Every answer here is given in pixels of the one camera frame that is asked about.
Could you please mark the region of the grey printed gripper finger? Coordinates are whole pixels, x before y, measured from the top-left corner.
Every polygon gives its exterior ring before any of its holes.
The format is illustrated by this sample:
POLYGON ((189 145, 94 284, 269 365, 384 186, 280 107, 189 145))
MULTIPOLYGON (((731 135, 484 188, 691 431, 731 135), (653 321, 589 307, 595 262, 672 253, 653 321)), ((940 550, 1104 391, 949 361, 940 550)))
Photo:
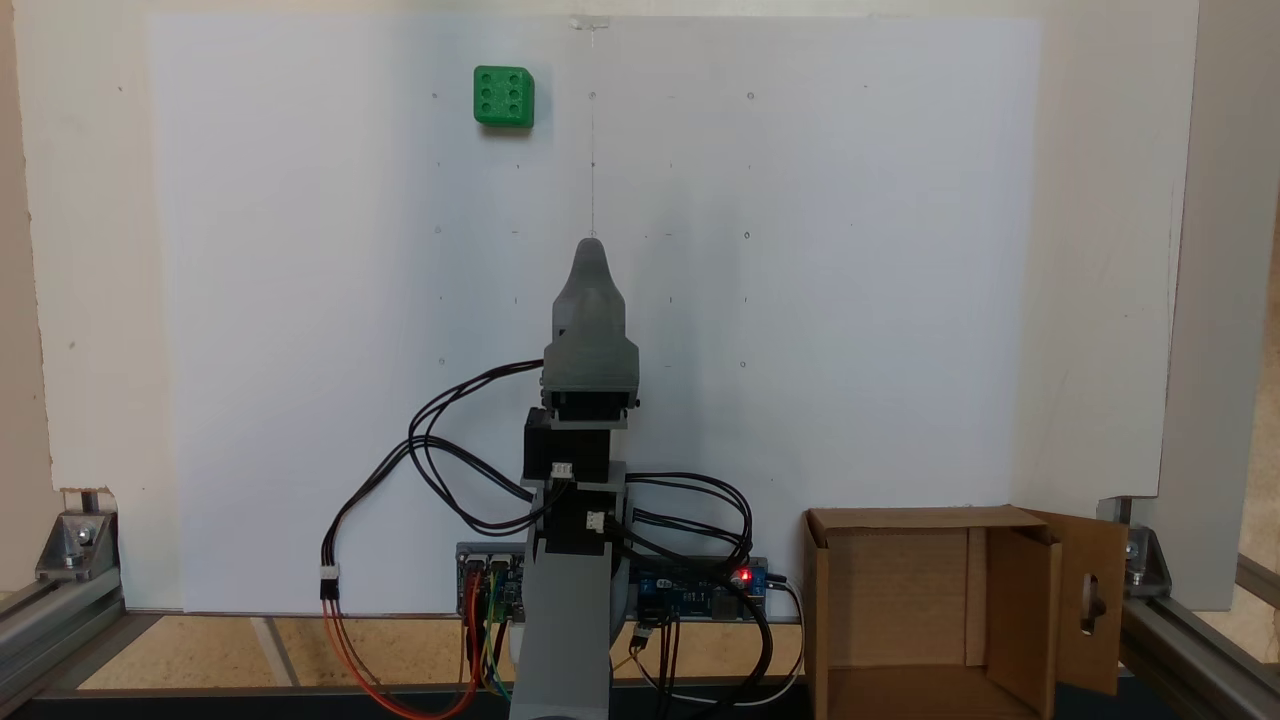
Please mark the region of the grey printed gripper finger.
POLYGON ((579 319, 602 319, 617 334, 626 332, 626 305, 599 238, 581 240, 570 274, 553 302, 553 337, 563 336, 579 319))

